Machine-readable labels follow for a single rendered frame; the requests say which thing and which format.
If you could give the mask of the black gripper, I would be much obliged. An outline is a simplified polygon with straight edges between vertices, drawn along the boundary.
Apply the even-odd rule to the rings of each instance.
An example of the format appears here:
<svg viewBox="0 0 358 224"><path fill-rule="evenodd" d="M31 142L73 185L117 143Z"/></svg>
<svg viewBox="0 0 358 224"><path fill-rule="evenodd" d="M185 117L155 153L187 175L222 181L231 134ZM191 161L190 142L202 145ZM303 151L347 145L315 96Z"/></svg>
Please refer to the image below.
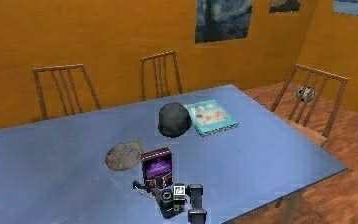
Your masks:
<svg viewBox="0 0 358 224"><path fill-rule="evenodd" d="M143 197L147 199L156 200L159 205L162 216L165 219L170 219L174 216L173 213L173 193L171 189L160 190L155 188L153 193L149 188L142 185L139 181L134 180L132 187Z"/></svg>

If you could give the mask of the purple and black box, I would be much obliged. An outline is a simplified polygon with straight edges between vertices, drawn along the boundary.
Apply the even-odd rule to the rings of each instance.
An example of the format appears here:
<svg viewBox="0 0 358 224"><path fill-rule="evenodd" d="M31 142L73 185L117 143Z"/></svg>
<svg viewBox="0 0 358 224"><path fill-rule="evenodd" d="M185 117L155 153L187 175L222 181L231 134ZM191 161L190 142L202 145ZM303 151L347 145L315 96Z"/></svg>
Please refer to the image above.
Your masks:
<svg viewBox="0 0 358 224"><path fill-rule="evenodd" d="M143 180L147 192L164 189L173 184L172 153L161 148L141 155Z"/></svg>

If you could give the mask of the brown flat round bread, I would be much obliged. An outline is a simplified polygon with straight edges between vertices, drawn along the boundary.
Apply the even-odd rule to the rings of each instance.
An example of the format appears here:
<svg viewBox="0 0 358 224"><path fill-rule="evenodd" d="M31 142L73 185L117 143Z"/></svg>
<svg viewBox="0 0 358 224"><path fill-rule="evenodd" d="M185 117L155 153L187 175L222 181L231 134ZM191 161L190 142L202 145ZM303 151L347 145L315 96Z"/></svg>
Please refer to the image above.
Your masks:
<svg viewBox="0 0 358 224"><path fill-rule="evenodd" d="M105 164L111 170L126 171L140 163L143 153L141 140L120 143L107 152Z"/></svg>

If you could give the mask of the turquoise book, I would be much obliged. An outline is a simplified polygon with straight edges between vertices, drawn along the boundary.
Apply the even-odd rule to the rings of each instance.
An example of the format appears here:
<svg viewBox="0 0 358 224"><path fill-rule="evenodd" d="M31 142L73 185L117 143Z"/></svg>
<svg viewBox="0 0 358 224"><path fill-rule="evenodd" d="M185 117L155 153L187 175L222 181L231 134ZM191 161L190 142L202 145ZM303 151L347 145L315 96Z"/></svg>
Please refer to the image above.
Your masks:
<svg viewBox="0 0 358 224"><path fill-rule="evenodd" d="M202 137L236 128L239 122L216 100L186 104L192 124Z"/></svg>

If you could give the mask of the brown wooden chair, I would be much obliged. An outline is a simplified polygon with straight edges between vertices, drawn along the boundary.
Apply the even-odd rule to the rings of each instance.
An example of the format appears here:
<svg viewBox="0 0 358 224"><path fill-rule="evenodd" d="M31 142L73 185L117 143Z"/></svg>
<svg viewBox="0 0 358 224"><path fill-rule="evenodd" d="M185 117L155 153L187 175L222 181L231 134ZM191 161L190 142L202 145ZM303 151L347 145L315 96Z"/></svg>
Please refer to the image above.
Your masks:
<svg viewBox="0 0 358 224"><path fill-rule="evenodd" d="M286 90L291 84L291 81L295 77L297 70L303 70L307 72L302 87L306 88L307 86L309 86L313 88L315 91L315 98L311 102L301 102L299 99L296 98L291 112L287 116L282 116L281 119L291 127L295 128L309 140L323 148L329 141L329 136L336 117L339 113L341 102L349 79L316 68L296 64L292 69L288 79L284 82L280 92L277 94L274 102L272 103L270 107L271 112L276 113L276 109L279 106L283 96L285 95ZM320 99L323 90L330 79L338 81L340 85L324 130L322 133L318 133L317 131L309 128L307 124L309 123L310 118L318 103L318 100Z"/></svg>
<svg viewBox="0 0 358 224"><path fill-rule="evenodd" d="M41 68L33 68L32 74L34 78L37 98L41 115L44 120L49 120L45 97L40 81L41 73L49 73L52 81L59 95L59 101L65 116L75 115L82 113L83 108L77 93L75 81L72 75L73 70L78 70L82 73L82 76L90 90L91 97L97 110L102 109L102 105L99 101L98 94L94 88L94 85L90 79L90 76L85 68L84 64L73 64L73 65L60 65L60 66L49 66Z"/></svg>
<svg viewBox="0 0 358 224"><path fill-rule="evenodd" d="M173 65L173 74L175 77L176 87L179 94L183 93L183 87L181 83L181 77L178 68L177 54L175 51L167 51L158 53L151 56L145 56L140 59L140 72L139 72L139 84L140 84L140 99L146 100L146 64L152 63L155 94L157 98L166 97L170 95L170 88L168 84L168 58L171 58Z"/></svg>

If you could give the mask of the blue table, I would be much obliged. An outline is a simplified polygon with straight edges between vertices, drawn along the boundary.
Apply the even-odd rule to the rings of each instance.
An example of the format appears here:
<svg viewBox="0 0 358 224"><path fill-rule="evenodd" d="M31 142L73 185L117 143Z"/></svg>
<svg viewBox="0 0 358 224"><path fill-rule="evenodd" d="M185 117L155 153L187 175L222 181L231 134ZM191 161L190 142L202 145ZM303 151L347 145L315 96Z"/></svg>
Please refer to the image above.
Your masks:
<svg viewBox="0 0 358 224"><path fill-rule="evenodd" d="M217 100L237 128L201 137L157 130L160 98L0 130L0 224L187 224L166 220L132 188L139 167L114 172L105 156L138 140L167 147L173 178L204 189L207 224L224 224L345 170L345 165L233 85L175 96Z"/></svg>

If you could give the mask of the black and white ball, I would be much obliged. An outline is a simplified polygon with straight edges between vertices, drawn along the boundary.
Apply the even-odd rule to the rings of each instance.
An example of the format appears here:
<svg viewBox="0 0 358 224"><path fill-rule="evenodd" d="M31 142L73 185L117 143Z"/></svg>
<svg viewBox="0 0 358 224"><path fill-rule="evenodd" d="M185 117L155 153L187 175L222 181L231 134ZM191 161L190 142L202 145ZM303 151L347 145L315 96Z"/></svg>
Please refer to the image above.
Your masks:
<svg viewBox="0 0 358 224"><path fill-rule="evenodd" d="M301 102L311 102L315 98L315 91L309 86L306 88L300 87L295 95Z"/></svg>

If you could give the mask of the blue swirly wall painting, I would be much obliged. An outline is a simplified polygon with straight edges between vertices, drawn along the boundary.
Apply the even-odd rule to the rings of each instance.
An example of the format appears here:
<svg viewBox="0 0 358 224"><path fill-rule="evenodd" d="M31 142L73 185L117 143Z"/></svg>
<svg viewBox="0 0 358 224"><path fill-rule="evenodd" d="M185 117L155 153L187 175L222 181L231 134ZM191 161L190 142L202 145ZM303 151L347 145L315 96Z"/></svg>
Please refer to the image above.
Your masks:
<svg viewBox="0 0 358 224"><path fill-rule="evenodd" d="M196 0L195 43L246 38L253 0Z"/></svg>

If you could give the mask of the dark wall picture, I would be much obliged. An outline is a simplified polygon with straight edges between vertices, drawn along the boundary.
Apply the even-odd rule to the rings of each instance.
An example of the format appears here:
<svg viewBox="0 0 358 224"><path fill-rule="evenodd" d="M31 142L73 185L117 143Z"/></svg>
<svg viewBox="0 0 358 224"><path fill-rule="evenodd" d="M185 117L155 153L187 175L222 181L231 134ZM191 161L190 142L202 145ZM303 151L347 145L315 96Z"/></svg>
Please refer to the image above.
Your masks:
<svg viewBox="0 0 358 224"><path fill-rule="evenodd" d="M293 12L300 8L301 0L271 0L270 13Z"/></svg>

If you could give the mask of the pale blue wall picture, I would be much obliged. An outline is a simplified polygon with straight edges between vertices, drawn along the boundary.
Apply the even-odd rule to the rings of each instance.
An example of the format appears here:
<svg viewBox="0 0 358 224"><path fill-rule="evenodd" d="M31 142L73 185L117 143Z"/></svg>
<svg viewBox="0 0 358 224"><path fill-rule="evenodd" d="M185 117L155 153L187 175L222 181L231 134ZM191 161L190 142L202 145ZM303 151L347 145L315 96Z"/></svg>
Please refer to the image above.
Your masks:
<svg viewBox="0 0 358 224"><path fill-rule="evenodd" d="M358 16L358 0L334 0L333 11L340 14Z"/></svg>

